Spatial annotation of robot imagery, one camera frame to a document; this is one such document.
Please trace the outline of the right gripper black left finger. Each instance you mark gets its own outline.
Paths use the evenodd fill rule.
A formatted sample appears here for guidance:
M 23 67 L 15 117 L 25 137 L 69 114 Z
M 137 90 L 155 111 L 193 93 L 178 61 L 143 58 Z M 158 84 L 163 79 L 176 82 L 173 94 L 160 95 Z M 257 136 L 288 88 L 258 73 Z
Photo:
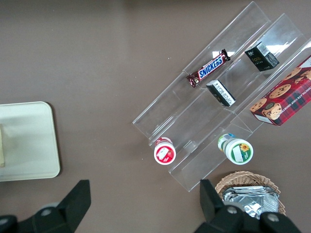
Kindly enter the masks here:
M 73 233 L 91 205 L 90 182 L 80 180 L 55 207 L 48 206 L 20 222 L 19 233 Z

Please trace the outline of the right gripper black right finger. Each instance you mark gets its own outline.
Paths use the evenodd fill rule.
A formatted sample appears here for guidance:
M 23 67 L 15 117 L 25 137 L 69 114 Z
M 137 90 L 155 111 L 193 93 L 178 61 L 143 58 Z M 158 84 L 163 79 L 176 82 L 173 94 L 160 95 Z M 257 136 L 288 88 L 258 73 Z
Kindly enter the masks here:
M 256 219 L 240 208 L 225 205 L 209 180 L 200 181 L 200 205 L 205 222 L 197 233 L 299 233 L 285 215 L 265 212 Z

